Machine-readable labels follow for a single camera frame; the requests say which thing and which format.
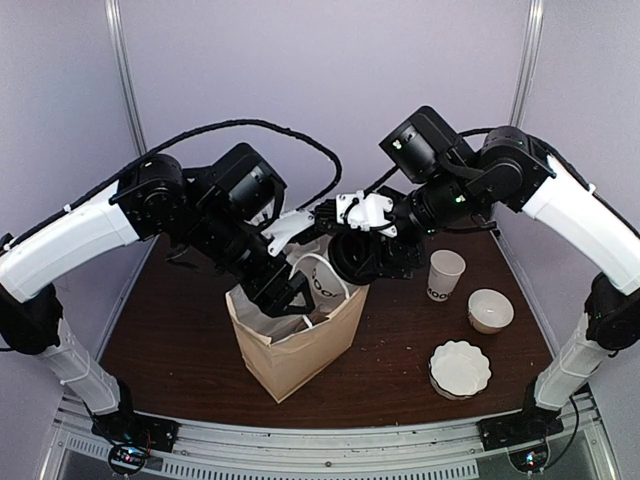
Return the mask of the white paper coffee cup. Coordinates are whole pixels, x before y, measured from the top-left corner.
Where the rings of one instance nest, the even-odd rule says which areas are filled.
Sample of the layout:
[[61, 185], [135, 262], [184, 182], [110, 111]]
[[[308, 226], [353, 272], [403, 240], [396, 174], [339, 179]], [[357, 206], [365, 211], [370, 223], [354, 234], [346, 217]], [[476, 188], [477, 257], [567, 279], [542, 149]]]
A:
[[336, 274], [329, 261], [318, 254], [311, 254], [311, 289], [319, 309], [332, 311], [351, 296], [349, 286]]

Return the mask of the cardboard cup carrier tray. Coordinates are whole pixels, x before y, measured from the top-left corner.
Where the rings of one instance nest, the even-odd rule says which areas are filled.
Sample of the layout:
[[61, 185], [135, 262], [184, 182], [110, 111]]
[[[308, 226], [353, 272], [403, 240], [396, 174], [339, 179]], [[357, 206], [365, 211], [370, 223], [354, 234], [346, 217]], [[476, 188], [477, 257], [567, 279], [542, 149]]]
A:
[[306, 315], [292, 315], [272, 319], [269, 321], [263, 335], [269, 337], [272, 343], [277, 343], [293, 334], [308, 330], [323, 323], [328, 317], [328, 312], [316, 310]]

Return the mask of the black plastic cup lid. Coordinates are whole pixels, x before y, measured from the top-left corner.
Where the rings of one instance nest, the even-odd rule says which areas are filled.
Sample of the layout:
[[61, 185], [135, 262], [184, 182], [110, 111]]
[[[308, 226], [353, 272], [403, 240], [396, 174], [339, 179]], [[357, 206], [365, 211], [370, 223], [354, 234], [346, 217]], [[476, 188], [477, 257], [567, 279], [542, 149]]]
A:
[[374, 240], [369, 234], [337, 234], [330, 240], [327, 253], [335, 272], [350, 284], [362, 286], [380, 278]]

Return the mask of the brown paper bag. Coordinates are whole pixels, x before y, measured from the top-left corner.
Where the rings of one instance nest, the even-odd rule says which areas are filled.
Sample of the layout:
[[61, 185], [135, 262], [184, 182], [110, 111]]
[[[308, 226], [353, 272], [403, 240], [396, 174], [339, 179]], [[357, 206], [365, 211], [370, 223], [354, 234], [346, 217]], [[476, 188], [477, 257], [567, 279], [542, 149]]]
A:
[[[318, 254], [329, 261], [328, 246], [324, 253], [317, 252], [316, 247], [314, 242], [285, 248], [294, 271], [302, 272], [310, 287], [312, 259], [309, 256]], [[326, 321], [277, 343], [263, 335], [269, 321], [277, 318], [263, 314], [249, 301], [240, 286], [225, 294], [244, 364], [275, 402], [281, 403], [290, 397], [351, 347], [369, 288], [344, 282], [349, 286], [351, 296], [332, 311], [320, 310], [313, 297], [313, 311], [328, 312]]]

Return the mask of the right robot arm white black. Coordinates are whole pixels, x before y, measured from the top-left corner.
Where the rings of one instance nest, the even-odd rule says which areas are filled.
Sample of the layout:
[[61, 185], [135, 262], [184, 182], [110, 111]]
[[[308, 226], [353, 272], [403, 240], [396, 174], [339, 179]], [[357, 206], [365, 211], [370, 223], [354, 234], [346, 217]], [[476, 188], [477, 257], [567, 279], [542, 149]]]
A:
[[516, 127], [482, 130], [473, 150], [422, 106], [380, 143], [416, 190], [394, 208], [400, 233], [442, 231], [496, 203], [546, 225], [600, 270], [574, 333], [532, 381], [512, 430], [535, 440], [603, 360], [639, 339], [639, 234], [548, 143]]

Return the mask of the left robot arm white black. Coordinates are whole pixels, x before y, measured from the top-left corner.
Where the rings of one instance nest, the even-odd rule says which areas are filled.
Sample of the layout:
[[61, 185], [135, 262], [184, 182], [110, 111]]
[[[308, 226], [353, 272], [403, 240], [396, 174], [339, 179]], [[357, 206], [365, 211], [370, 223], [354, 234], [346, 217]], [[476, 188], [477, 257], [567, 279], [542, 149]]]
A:
[[123, 444], [144, 433], [130, 391], [103, 370], [72, 334], [54, 281], [110, 250], [166, 234], [233, 275], [272, 318], [314, 310], [306, 277], [270, 246], [255, 216], [280, 210], [286, 185], [250, 145], [214, 164], [183, 169], [156, 154], [117, 175], [26, 239], [5, 237], [1, 254], [1, 335], [15, 351], [39, 357], [85, 403], [96, 424]]

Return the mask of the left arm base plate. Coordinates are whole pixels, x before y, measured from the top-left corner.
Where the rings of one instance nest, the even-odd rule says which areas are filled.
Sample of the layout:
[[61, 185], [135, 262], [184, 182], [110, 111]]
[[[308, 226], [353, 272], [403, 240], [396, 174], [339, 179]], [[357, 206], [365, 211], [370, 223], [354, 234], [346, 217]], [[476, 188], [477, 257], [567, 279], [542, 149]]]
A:
[[111, 444], [127, 444], [143, 449], [171, 453], [177, 440], [179, 424], [164, 418], [120, 412], [90, 415], [91, 431]]

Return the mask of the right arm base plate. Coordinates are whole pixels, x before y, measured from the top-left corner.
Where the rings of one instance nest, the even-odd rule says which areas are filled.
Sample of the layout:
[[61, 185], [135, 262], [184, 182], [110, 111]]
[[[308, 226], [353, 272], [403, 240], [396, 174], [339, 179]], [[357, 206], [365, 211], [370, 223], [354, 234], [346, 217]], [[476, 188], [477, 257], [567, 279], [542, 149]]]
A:
[[564, 430], [559, 411], [534, 407], [516, 413], [485, 418], [477, 423], [485, 451], [544, 440]]

